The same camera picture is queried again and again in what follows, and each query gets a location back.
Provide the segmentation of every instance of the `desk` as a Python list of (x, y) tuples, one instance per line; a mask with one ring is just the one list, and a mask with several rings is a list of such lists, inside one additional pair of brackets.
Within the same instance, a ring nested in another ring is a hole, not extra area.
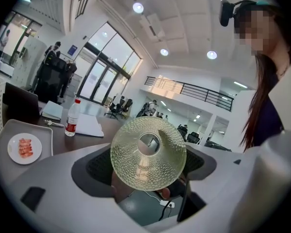
[[(3, 107), (3, 125), (10, 119), (6, 115), (6, 106)], [(68, 117), (68, 110), (63, 109), (61, 124), (65, 125)], [(36, 120), (21, 120), (27, 123), (47, 127), (44, 120), (49, 120), (49, 118), (40, 117)], [(97, 117), (98, 123), (101, 124), (104, 137), (94, 137), (83, 134), (75, 134), (73, 137), (65, 135), (65, 128), (51, 126), (53, 130), (53, 154), (66, 153), (73, 150), (82, 149), (89, 146), (99, 145), (103, 143), (111, 143), (116, 132), (121, 128), (121, 123), (118, 120), (110, 119), (106, 117)]]

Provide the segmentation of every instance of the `sign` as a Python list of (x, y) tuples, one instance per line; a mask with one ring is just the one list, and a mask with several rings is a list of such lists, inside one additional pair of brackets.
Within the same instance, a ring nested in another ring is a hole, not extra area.
[(77, 49), (78, 48), (76, 46), (72, 45), (68, 51), (68, 54), (72, 56)]

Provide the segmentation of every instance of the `plastic water bottle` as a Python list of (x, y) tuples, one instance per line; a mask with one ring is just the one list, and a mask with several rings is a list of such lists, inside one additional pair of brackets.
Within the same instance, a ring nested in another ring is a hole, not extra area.
[(68, 112), (68, 118), (65, 128), (65, 134), (68, 136), (74, 136), (76, 134), (76, 127), (80, 115), (80, 99), (75, 99), (75, 102), (70, 107)]

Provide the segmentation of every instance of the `cable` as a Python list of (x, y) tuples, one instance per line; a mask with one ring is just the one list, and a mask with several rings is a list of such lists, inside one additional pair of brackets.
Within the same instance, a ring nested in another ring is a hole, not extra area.
[(170, 204), (170, 212), (169, 212), (169, 214), (168, 214), (168, 217), (170, 216), (170, 214), (171, 214), (171, 207), (172, 207), (172, 205)]
[(148, 196), (152, 197), (152, 198), (155, 198), (159, 203), (161, 202), (157, 197), (155, 196), (151, 196), (150, 194), (148, 194)]
[(164, 212), (165, 212), (165, 210), (166, 210), (166, 208), (167, 208), (167, 206), (169, 205), (170, 202), (171, 202), (171, 201), (168, 201), (168, 203), (165, 205), (165, 207), (164, 207), (164, 209), (163, 209), (163, 211), (162, 211), (162, 215), (161, 215), (159, 221), (161, 221), (161, 219), (164, 217)]

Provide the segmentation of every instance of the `laptop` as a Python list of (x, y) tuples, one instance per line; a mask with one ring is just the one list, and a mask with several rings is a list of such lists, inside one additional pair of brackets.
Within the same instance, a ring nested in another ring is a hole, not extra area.
[(10, 83), (6, 83), (2, 101), (8, 105), (8, 117), (16, 120), (37, 119), (42, 108), (39, 107), (38, 96), (21, 89)]

